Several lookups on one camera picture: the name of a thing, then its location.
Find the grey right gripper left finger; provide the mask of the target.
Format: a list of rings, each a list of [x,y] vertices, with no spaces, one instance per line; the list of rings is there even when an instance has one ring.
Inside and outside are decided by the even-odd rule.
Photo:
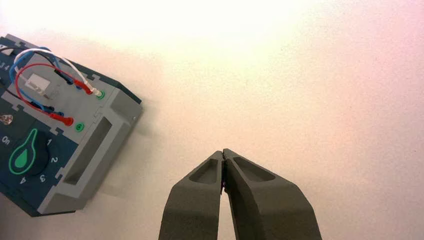
[[[218,238],[224,158],[215,151],[170,190],[163,209],[160,240]]]

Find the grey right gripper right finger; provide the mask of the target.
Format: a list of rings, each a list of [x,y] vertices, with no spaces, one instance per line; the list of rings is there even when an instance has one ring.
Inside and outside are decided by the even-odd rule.
[[[237,240],[320,240],[314,209],[293,182],[225,148],[224,191]]]

